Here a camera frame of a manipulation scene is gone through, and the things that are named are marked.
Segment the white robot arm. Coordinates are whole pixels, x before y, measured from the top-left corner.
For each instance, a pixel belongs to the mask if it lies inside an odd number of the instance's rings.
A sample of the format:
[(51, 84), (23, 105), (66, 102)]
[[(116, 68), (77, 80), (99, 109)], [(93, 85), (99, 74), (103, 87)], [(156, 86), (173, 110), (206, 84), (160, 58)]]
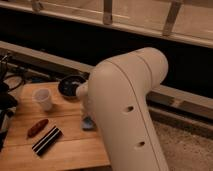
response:
[(113, 171), (169, 171), (146, 103), (167, 72), (165, 55), (146, 47), (100, 62), (77, 88), (82, 112), (96, 123)]

